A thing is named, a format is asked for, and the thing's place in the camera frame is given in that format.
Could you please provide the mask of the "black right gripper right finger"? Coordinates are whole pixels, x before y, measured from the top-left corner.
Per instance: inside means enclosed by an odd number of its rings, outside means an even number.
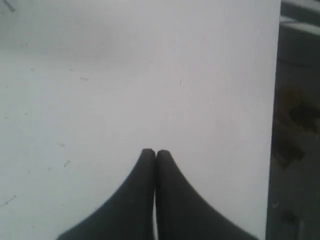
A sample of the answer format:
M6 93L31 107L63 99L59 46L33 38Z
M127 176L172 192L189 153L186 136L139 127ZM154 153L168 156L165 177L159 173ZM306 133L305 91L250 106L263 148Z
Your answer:
M156 157L155 207L160 240L253 240L189 184L168 150Z

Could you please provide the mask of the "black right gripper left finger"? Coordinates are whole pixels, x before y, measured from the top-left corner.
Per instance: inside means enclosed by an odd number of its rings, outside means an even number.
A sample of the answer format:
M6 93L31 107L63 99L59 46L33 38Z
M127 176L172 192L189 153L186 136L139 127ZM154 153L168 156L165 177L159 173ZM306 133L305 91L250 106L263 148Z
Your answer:
M143 149L122 185L60 240L152 240L156 154Z

